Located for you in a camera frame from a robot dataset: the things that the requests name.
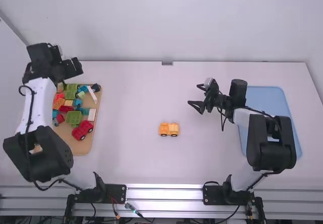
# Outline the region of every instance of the blue lego brick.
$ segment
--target blue lego brick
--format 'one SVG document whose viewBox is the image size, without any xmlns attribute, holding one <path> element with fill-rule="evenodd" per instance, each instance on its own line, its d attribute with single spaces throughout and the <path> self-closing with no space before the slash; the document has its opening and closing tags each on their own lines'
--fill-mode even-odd
<svg viewBox="0 0 323 224">
<path fill-rule="evenodd" d="M 74 101 L 73 101 L 73 106 L 78 106 L 78 105 L 80 105 L 80 106 L 82 106 L 82 104 L 83 104 L 83 101 L 81 100 L 81 99 L 75 99 Z"/>
<path fill-rule="evenodd" d="M 89 92 L 89 89 L 87 88 L 87 84 L 81 86 L 80 88 L 77 89 L 77 93 L 84 91 L 84 93 Z"/>
<path fill-rule="evenodd" d="M 90 108 L 81 108 L 81 112 L 84 116 L 88 116 L 90 112 Z"/>
<path fill-rule="evenodd" d="M 59 114 L 59 111 L 58 111 L 58 110 L 56 110 L 56 109 L 53 109 L 53 110 L 52 110 L 52 114 L 51 114 L 51 118 L 52 118 L 52 119 L 56 118 L 58 114 Z"/>
</svg>

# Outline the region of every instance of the metal frame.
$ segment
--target metal frame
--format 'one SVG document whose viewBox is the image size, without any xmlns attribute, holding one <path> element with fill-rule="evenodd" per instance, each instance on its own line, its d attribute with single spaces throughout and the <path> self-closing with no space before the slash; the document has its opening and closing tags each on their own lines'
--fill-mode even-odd
<svg viewBox="0 0 323 224">
<path fill-rule="evenodd" d="M 127 187 L 127 202 L 144 217 L 225 218 L 236 209 L 236 206 L 203 205 L 202 185 L 128 184 Z M 63 186 L 46 192 L 32 186 L 1 186 L 0 215 L 64 215 L 67 196 L 73 192 Z M 268 219 L 323 220 L 323 190 L 256 189 L 255 196 L 263 198 Z M 123 205 L 116 206 L 120 216 L 137 217 Z M 95 204 L 95 207 L 96 216 L 114 216 L 110 204 Z M 92 216 L 93 208 L 90 204 L 77 203 L 73 215 Z M 244 207 L 232 218 L 245 218 Z"/>
</svg>

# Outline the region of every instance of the connector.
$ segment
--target connector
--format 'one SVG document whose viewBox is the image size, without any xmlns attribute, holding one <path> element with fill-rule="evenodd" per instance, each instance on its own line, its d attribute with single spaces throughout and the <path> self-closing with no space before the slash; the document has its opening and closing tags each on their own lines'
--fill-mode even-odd
<svg viewBox="0 0 323 224">
<path fill-rule="evenodd" d="M 133 213 L 135 213 L 135 214 L 138 214 L 139 213 L 137 211 L 137 209 L 132 204 L 129 204 L 128 202 L 125 204 L 125 208 L 128 209 L 128 210 L 132 210 Z"/>
</svg>

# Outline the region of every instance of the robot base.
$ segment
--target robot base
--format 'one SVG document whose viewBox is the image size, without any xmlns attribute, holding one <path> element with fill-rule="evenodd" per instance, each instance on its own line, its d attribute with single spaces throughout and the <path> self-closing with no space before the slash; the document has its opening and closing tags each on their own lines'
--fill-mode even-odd
<svg viewBox="0 0 323 224">
<path fill-rule="evenodd" d="M 204 185 L 204 205 L 247 205 L 254 202 L 254 194 L 249 191 L 234 191 L 231 187 L 231 175 L 223 182 L 223 185 Z"/>
<path fill-rule="evenodd" d="M 247 205 L 254 200 L 254 194 L 248 191 L 239 191 L 235 198 L 225 196 L 223 186 L 207 186 L 203 188 L 204 205 Z"/>
<path fill-rule="evenodd" d="M 93 201 L 88 195 L 75 195 L 74 202 L 112 204 L 112 199 L 114 199 L 115 204 L 124 204 L 126 202 L 126 185 L 105 184 L 105 189 L 107 190 L 106 196 L 100 201 Z"/>
</svg>

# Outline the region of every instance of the white lego brick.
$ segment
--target white lego brick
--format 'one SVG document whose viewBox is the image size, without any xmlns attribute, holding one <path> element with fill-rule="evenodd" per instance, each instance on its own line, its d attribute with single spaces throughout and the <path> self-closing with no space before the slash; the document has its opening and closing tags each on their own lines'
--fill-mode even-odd
<svg viewBox="0 0 323 224">
<path fill-rule="evenodd" d="M 87 89 L 89 90 L 89 93 L 92 96 L 94 103 L 97 104 L 97 98 L 96 98 L 95 94 L 93 93 L 93 90 L 91 89 L 90 86 L 87 86 Z"/>
<path fill-rule="evenodd" d="M 94 122 L 95 114 L 96 114 L 96 109 L 90 109 L 89 116 L 87 117 L 87 120 L 90 122 Z"/>
</svg>

